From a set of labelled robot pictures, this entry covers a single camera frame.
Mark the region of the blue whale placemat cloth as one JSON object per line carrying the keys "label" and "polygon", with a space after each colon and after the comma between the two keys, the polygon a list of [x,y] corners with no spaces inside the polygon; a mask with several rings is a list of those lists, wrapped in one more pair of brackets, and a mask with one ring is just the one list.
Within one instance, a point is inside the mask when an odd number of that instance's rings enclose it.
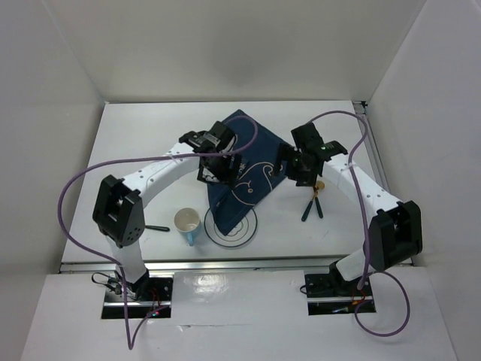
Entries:
{"label": "blue whale placemat cloth", "polygon": [[242,110],[237,110],[223,120],[236,134],[234,149],[252,140],[254,129],[258,135],[246,150],[241,152],[241,164],[233,189],[226,185],[209,184],[207,198],[217,229],[228,235],[249,211],[269,195],[285,179],[285,171],[273,175],[279,146],[285,141],[257,122],[251,122]]}

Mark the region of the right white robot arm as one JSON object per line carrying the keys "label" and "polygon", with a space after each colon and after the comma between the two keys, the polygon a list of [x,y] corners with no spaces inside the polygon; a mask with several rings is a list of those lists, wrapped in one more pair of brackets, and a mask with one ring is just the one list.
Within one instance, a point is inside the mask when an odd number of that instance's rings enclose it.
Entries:
{"label": "right white robot arm", "polygon": [[295,143],[279,146],[274,173],[282,171],[299,187],[312,187],[322,177],[361,208],[365,240],[361,249],[330,265],[333,293],[346,294],[354,281],[360,284],[365,275],[421,253],[421,210],[415,202],[402,202],[383,189],[338,141],[324,142],[313,123],[291,133]]}

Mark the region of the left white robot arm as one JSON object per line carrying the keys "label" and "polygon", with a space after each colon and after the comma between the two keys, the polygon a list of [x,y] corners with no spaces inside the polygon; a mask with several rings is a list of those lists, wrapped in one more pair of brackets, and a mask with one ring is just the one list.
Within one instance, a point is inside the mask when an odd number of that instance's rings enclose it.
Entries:
{"label": "left white robot arm", "polygon": [[235,132],[217,121],[207,131],[182,135],[159,160],[135,173],[120,178],[108,175],[101,181],[92,218],[119,262],[116,274],[122,292],[130,299],[142,299],[150,279],[139,243],[146,228],[145,207],[194,171],[205,184],[233,187],[241,163],[241,155],[233,153],[236,140]]}

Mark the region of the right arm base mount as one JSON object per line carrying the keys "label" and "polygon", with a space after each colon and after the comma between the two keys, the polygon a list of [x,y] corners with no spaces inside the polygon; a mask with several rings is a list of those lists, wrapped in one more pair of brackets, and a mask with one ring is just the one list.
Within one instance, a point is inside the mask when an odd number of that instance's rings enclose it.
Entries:
{"label": "right arm base mount", "polygon": [[299,291],[307,298],[310,316],[354,314],[358,305],[361,306],[359,313],[377,311],[369,280],[358,290],[357,280],[336,284],[329,274],[305,274]]}

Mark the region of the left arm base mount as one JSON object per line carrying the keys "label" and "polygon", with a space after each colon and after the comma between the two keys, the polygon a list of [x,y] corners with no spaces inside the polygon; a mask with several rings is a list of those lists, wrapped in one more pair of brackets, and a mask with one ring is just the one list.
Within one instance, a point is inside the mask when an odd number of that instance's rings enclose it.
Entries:
{"label": "left arm base mount", "polygon": [[[104,287],[105,290],[101,319],[123,319],[123,288],[120,280],[114,275],[94,272],[91,275],[91,282]],[[127,290],[129,318],[140,320],[148,313],[151,313],[150,317],[153,319],[170,318],[173,285],[174,278],[171,275],[163,275],[150,278],[138,295]]]}

